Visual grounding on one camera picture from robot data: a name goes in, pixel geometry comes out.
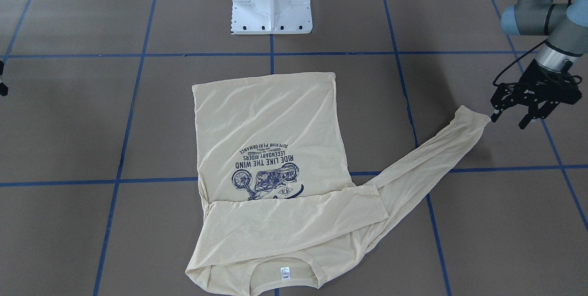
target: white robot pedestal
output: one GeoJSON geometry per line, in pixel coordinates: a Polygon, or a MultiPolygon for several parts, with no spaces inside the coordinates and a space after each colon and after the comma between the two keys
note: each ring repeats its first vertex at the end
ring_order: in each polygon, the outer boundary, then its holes
{"type": "Polygon", "coordinates": [[[233,0],[232,34],[307,34],[311,0],[233,0]]]}

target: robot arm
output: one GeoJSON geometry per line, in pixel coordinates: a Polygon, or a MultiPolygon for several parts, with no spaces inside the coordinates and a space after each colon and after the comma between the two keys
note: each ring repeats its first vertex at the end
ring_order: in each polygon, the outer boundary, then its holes
{"type": "Polygon", "coordinates": [[[529,112],[519,123],[524,129],[537,118],[545,119],[559,103],[574,104],[582,97],[577,86],[582,78],[571,76],[569,70],[588,50],[588,0],[576,0],[573,5],[571,1],[567,5],[552,2],[519,0],[504,11],[501,25],[506,34],[549,35],[549,38],[534,48],[545,44],[519,82],[497,85],[504,71],[494,80],[498,88],[491,98],[493,122],[504,110],[525,105],[529,112]]]}

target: cable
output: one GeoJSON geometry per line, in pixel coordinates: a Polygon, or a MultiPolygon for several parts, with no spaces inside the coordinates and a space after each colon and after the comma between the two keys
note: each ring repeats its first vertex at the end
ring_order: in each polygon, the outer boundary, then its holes
{"type": "Polygon", "coordinates": [[[578,82],[575,82],[576,85],[579,85],[582,83],[582,77],[579,75],[572,75],[571,78],[578,78],[578,82]]]}
{"type": "MultiPolygon", "coordinates": [[[[508,71],[509,68],[511,68],[514,64],[516,64],[518,61],[520,61],[521,59],[525,58],[525,56],[529,55],[529,53],[532,53],[535,49],[537,49],[538,47],[542,46],[542,44],[544,44],[545,42],[547,42],[548,39],[544,39],[543,41],[541,41],[538,45],[534,46],[531,48],[531,50],[527,51],[526,53],[523,53],[523,55],[521,55],[521,57],[517,58],[514,60],[514,62],[510,63],[509,66],[506,66],[506,68],[504,70],[502,70],[502,72],[500,72],[498,74],[498,76],[496,76],[496,78],[494,79],[494,81],[492,82],[492,85],[494,87],[498,87],[498,85],[496,84],[496,81],[498,81],[498,79],[500,78],[500,76],[502,76],[502,74],[504,74],[504,72],[508,71]]],[[[517,82],[512,82],[510,84],[507,85],[514,85],[517,84],[517,82]]]]}

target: neckline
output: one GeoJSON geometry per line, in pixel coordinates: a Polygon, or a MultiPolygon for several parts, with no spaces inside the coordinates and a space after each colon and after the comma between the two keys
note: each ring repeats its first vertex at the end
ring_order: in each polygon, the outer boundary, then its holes
{"type": "Polygon", "coordinates": [[[243,272],[243,279],[241,281],[241,294],[242,295],[249,295],[249,296],[256,296],[266,290],[271,290],[271,289],[281,288],[281,287],[290,287],[290,286],[294,286],[294,285],[304,285],[307,287],[320,288],[325,283],[326,283],[325,273],[321,269],[320,265],[318,265],[315,258],[313,256],[310,256],[309,254],[299,250],[299,251],[290,252],[287,254],[281,254],[281,255],[263,257],[263,258],[258,258],[256,260],[251,260],[243,272]],[[270,260],[273,260],[275,258],[297,258],[297,259],[305,262],[306,264],[308,264],[311,267],[313,273],[315,274],[315,277],[317,278],[316,282],[315,282],[315,280],[312,280],[312,279],[277,280],[277,281],[272,281],[270,283],[260,285],[260,286],[256,287],[255,289],[251,290],[251,277],[253,276],[254,270],[256,269],[256,267],[260,264],[263,264],[263,263],[270,261],[270,260]]]}

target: blue tape line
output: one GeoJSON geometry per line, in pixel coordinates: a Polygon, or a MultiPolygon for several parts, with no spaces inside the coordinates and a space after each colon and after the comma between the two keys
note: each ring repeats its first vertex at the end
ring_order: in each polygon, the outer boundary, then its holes
{"type": "Polygon", "coordinates": [[[105,179],[105,180],[72,180],[72,181],[30,181],[2,182],[1,187],[36,187],[36,186],[72,186],[72,185],[105,185],[112,183],[154,183],[154,182],[186,182],[198,181],[197,176],[186,177],[150,177],[145,179],[105,179]]]}
{"type": "MultiPolygon", "coordinates": [[[[274,52],[275,56],[372,56],[372,55],[504,55],[512,51],[333,51],[333,52],[274,52]]],[[[254,57],[270,56],[270,52],[201,52],[201,53],[102,53],[80,55],[10,55],[18,59],[59,59],[59,58],[121,58],[121,57],[254,57]]]]}
{"type": "Polygon", "coordinates": [[[559,153],[557,152],[557,148],[555,147],[555,142],[553,142],[553,138],[551,136],[551,133],[549,132],[548,125],[545,122],[545,120],[541,120],[541,124],[543,125],[545,133],[548,136],[549,144],[552,146],[552,150],[553,150],[553,153],[555,154],[555,158],[557,159],[557,163],[559,164],[559,166],[561,168],[561,174],[563,174],[563,178],[565,179],[565,183],[567,184],[567,189],[569,189],[571,197],[573,198],[574,203],[576,204],[576,209],[578,210],[578,213],[580,214],[580,219],[582,220],[582,223],[584,223],[584,227],[586,228],[586,231],[588,232],[588,222],[586,221],[586,215],[584,214],[584,210],[582,210],[582,206],[580,205],[580,202],[578,201],[578,197],[576,196],[576,192],[574,191],[574,187],[572,187],[571,181],[570,181],[569,177],[567,177],[567,172],[565,171],[565,167],[561,163],[561,157],[559,156],[559,153]]]}
{"type": "Polygon", "coordinates": [[[398,55],[506,55],[512,51],[399,51],[398,55]]]}
{"type": "Polygon", "coordinates": [[[541,120],[541,124],[543,125],[543,129],[545,130],[546,135],[548,136],[549,144],[552,147],[553,154],[559,164],[560,168],[563,166],[561,163],[561,158],[559,157],[559,153],[557,152],[557,148],[555,147],[555,143],[553,142],[553,138],[551,137],[551,133],[549,132],[548,124],[545,123],[545,120],[541,120]]]}
{"type": "MultiPolygon", "coordinates": [[[[492,5],[494,5],[494,11],[496,11],[496,15],[498,15],[498,19],[500,20],[500,18],[501,18],[501,16],[500,16],[500,10],[498,9],[498,6],[496,5],[496,1],[495,0],[491,0],[491,1],[492,1],[492,5]]],[[[512,49],[512,53],[514,53],[514,56],[516,58],[518,58],[519,55],[517,55],[517,52],[516,52],[516,49],[515,49],[515,45],[513,45],[513,42],[510,39],[510,36],[509,35],[505,35],[505,36],[506,36],[506,39],[509,42],[510,49],[512,49]]],[[[519,65],[520,72],[521,73],[525,72],[525,70],[523,69],[523,65],[521,65],[520,61],[517,64],[519,65]]]]}
{"type": "MultiPolygon", "coordinates": [[[[588,169],[587,164],[579,165],[546,165],[546,166],[506,166],[488,168],[454,168],[449,173],[476,173],[476,172],[508,172],[508,171],[537,171],[537,170],[582,170],[588,169]]],[[[351,176],[375,176],[382,171],[358,171],[350,172],[351,176]]],[[[61,185],[103,185],[112,183],[158,183],[158,182],[189,182],[198,181],[197,176],[184,177],[149,177],[139,179],[104,179],[104,180],[71,180],[71,181],[29,181],[29,182],[0,182],[1,187],[35,187],[35,186],[61,186],[61,185]]]]}
{"type": "Polygon", "coordinates": [[[75,181],[31,181],[31,182],[3,182],[2,187],[35,187],[35,186],[63,186],[63,185],[103,185],[116,183],[116,180],[75,180],[75,181]]]}
{"type": "Polygon", "coordinates": [[[435,234],[435,242],[437,243],[437,252],[439,253],[439,261],[441,261],[441,271],[443,271],[443,280],[445,281],[445,289],[447,296],[451,296],[451,287],[449,285],[449,275],[447,275],[447,267],[445,267],[445,259],[443,257],[443,249],[441,249],[441,239],[439,238],[439,231],[437,231],[437,222],[435,220],[435,212],[433,211],[433,204],[431,196],[427,194],[427,206],[429,207],[429,215],[431,217],[431,224],[433,225],[433,234],[435,234]]]}
{"type": "Polygon", "coordinates": [[[559,170],[560,166],[514,166],[514,167],[488,167],[488,168],[454,168],[449,173],[468,172],[506,172],[506,171],[537,171],[537,170],[559,170]]]}
{"type": "Polygon", "coordinates": [[[362,176],[362,175],[378,175],[382,173],[381,171],[365,171],[365,172],[351,172],[349,175],[351,176],[362,176]]]}
{"type": "MultiPolygon", "coordinates": [[[[384,9],[386,9],[386,17],[388,18],[388,27],[390,28],[390,38],[392,40],[392,47],[393,47],[394,51],[398,51],[398,49],[396,47],[396,39],[394,37],[394,29],[392,27],[392,20],[390,18],[390,11],[388,11],[388,1],[387,0],[382,0],[382,1],[384,1],[384,9]]],[[[400,79],[401,79],[402,93],[404,94],[405,100],[406,100],[406,112],[408,113],[408,119],[410,122],[410,126],[412,127],[412,134],[414,136],[414,147],[418,147],[418,139],[416,137],[416,129],[414,128],[414,121],[412,119],[412,112],[410,112],[410,102],[408,99],[408,94],[406,92],[406,85],[405,85],[404,76],[402,73],[401,60],[400,60],[400,57],[397,53],[395,53],[394,56],[396,58],[396,65],[398,67],[398,75],[400,76],[400,79]]]]}
{"type": "MultiPolygon", "coordinates": [[[[392,27],[390,12],[388,9],[388,1],[387,0],[383,0],[383,1],[384,1],[384,8],[386,9],[386,17],[388,18],[388,26],[390,28],[390,37],[392,40],[392,46],[394,48],[394,51],[398,51],[398,49],[396,47],[396,40],[394,37],[394,29],[392,27]]],[[[406,99],[406,111],[408,113],[410,126],[412,127],[412,133],[414,136],[414,147],[417,148],[418,147],[418,139],[416,136],[416,129],[414,128],[414,121],[412,119],[412,113],[410,112],[410,102],[408,99],[408,93],[406,92],[406,86],[405,86],[404,76],[402,73],[400,55],[398,53],[396,53],[395,58],[396,58],[396,64],[398,66],[398,74],[401,79],[402,92],[405,95],[405,99],[406,99]]],[[[430,195],[427,194],[426,198],[427,198],[427,202],[429,204],[429,214],[431,216],[431,224],[433,225],[433,232],[435,234],[435,242],[437,243],[437,251],[439,252],[439,261],[441,262],[441,270],[443,271],[443,279],[445,280],[445,288],[447,290],[447,296],[451,296],[451,287],[449,285],[449,277],[447,275],[447,269],[445,268],[445,259],[443,258],[443,249],[441,249],[441,240],[439,239],[439,234],[437,233],[437,223],[435,222],[435,213],[433,212],[433,206],[431,204],[430,195]]]]}
{"type": "Polygon", "coordinates": [[[120,179],[122,175],[122,167],[124,165],[124,155],[126,154],[126,147],[129,141],[130,125],[133,120],[133,111],[135,109],[135,99],[137,97],[137,91],[139,89],[139,82],[141,81],[141,73],[143,72],[143,62],[145,62],[145,53],[147,52],[147,43],[149,42],[149,32],[151,31],[151,23],[153,21],[153,14],[155,13],[155,4],[157,0],[151,2],[151,11],[149,12],[149,21],[147,22],[147,30],[145,30],[145,40],[143,41],[143,50],[141,53],[141,61],[139,61],[139,69],[137,71],[137,78],[135,80],[135,88],[133,90],[133,97],[130,102],[129,117],[126,121],[126,131],[124,131],[124,141],[122,143],[122,151],[120,152],[120,164],[118,166],[118,172],[116,173],[116,179],[120,179]]]}
{"type": "MultiPolygon", "coordinates": [[[[152,2],[151,2],[151,11],[149,12],[149,20],[147,22],[147,30],[145,30],[145,40],[143,41],[143,50],[141,53],[141,61],[139,62],[139,70],[137,71],[137,78],[135,80],[135,88],[133,90],[133,97],[130,102],[129,117],[127,119],[126,129],[124,131],[124,141],[122,144],[122,150],[120,151],[120,163],[118,166],[118,172],[116,173],[117,180],[120,180],[120,176],[122,175],[122,167],[124,165],[124,155],[126,154],[126,146],[129,141],[130,125],[132,124],[132,120],[133,120],[133,110],[134,110],[134,106],[135,106],[135,99],[137,97],[139,82],[141,81],[141,72],[143,71],[143,62],[145,61],[145,53],[147,52],[147,43],[149,42],[149,32],[151,31],[151,23],[153,21],[153,14],[155,13],[156,2],[157,2],[157,0],[152,0],[152,2]]],[[[96,273],[96,283],[94,284],[94,296],[97,296],[98,290],[100,287],[100,281],[101,281],[101,277],[102,277],[102,269],[104,267],[104,260],[106,257],[107,246],[108,246],[108,238],[109,238],[110,229],[112,226],[112,217],[114,215],[114,209],[116,206],[116,196],[118,195],[118,187],[119,187],[119,183],[116,183],[114,190],[112,192],[112,201],[111,201],[110,212],[108,215],[107,230],[104,235],[104,243],[102,244],[100,263],[98,265],[98,271],[96,273]]]]}
{"type": "Polygon", "coordinates": [[[275,52],[274,56],[394,55],[394,51],[275,52]]]}
{"type": "Polygon", "coordinates": [[[101,58],[101,57],[141,57],[140,53],[105,53],[81,55],[11,55],[10,58],[21,59],[59,59],[59,58],[101,58]]]}
{"type": "Polygon", "coordinates": [[[269,51],[270,51],[270,57],[269,57],[269,74],[273,74],[274,71],[274,63],[273,63],[273,57],[275,55],[274,51],[273,51],[273,34],[269,35],[269,51]]]}
{"type": "Polygon", "coordinates": [[[575,168],[588,168],[588,165],[586,164],[581,164],[581,165],[563,165],[562,166],[565,169],[575,169],[575,168]]]}
{"type": "Polygon", "coordinates": [[[584,214],[584,210],[582,210],[582,206],[580,205],[580,201],[578,200],[578,197],[576,196],[576,192],[574,191],[574,188],[571,186],[571,181],[567,177],[567,173],[565,172],[565,170],[563,168],[561,169],[561,173],[563,174],[563,178],[565,179],[565,183],[567,184],[567,189],[570,190],[571,197],[574,199],[574,204],[576,204],[576,209],[578,210],[578,213],[580,214],[580,219],[582,219],[582,223],[584,223],[584,227],[586,228],[586,232],[588,232],[588,221],[586,221],[586,215],[584,214]]]}
{"type": "Polygon", "coordinates": [[[93,296],[98,295],[98,289],[100,288],[100,279],[102,278],[102,269],[104,268],[104,260],[107,256],[108,238],[110,237],[110,230],[112,226],[112,216],[114,215],[114,208],[116,205],[116,196],[118,195],[118,183],[115,183],[114,190],[112,191],[111,208],[108,212],[107,230],[104,233],[104,241],[102,243],[102,251],[100,252],[100,262],[98,264],[98,271],[96,273],[96,282],[94,283],[93,296]]]}
{"type": "Polygon", "coordinates": [[[149,179],[121,179],[120,183],[185,182],[198,181],[197,176],[186,177],[150,177],[149,179]]]}
{"type": "Polygon", "coordinates": [[[23,26],[23,22],[25,17],[27,16],[27,12],[29,11],[29,7],[31,6],[33,0],[28,0],[27,4],[25,5],[25,9],[23,10],[23,14],[21,15],[21,19],[18,20],[17,28],[14,30],[14,34],[12,35],[12,39],[10,40],[10,44],[8,45],[8,49],[6,50],[6,54],[4,54],[4,62],[8,60],[8,57],[12,51],[12,47],[14,47],[14,43],[17,40],[18,33],[21,31],[21,27],[23,26]]]}

